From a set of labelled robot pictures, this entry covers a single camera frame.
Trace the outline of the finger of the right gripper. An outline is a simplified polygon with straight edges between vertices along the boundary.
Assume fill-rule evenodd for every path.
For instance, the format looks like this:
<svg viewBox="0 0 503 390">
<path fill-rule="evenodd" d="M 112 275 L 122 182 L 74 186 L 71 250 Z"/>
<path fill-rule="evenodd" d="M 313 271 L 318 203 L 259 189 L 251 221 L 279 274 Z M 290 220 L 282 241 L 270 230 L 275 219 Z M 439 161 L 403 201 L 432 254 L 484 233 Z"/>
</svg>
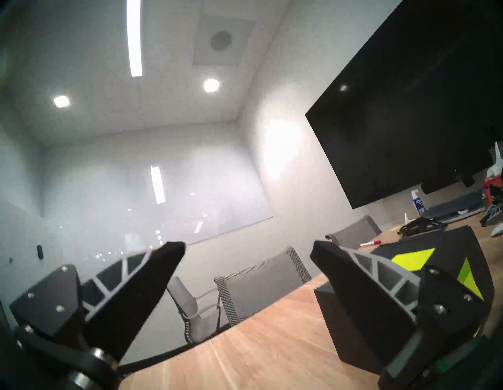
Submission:
<svg viewBox="0 0 503 390">
<path fill-rule="evenodd" d="M 481 227 L 502 223 L 502 204 L 491 204 L 484 217 L 480 220 Z"/>
</svg>

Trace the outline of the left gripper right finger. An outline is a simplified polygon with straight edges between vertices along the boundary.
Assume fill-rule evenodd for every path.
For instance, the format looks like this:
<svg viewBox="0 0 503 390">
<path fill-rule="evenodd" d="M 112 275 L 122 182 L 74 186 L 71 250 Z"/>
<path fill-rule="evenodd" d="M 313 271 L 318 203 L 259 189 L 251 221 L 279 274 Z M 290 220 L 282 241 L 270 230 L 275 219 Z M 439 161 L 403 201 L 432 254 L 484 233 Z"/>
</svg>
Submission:
<svg viewBox="0 0 503 390">
<path fill-rule="evenodd" d="M 478 344 L 492 276 L 478 240 L 401 240 L 371 253 L 315 241 L 316 292 L 341 360 L 381 375 L 445 375 Z"/>
</svg>

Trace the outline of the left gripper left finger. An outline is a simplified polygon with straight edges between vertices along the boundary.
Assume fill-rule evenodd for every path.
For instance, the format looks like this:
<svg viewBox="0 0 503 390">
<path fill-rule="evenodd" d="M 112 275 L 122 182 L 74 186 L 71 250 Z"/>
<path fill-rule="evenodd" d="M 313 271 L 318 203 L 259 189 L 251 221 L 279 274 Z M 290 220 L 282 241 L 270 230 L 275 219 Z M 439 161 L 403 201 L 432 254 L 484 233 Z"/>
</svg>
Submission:
<svg viewBox="0 0 503 390">
<path fill-rule="evenodd" d="M 9 309 L 20 330 L 56 345 L 97 347 L 119 362 L 161 300 L 186 252 L 167 242 L 112 263 L 82 283 L 65 264 L 27 288 Z"/>
</svg>

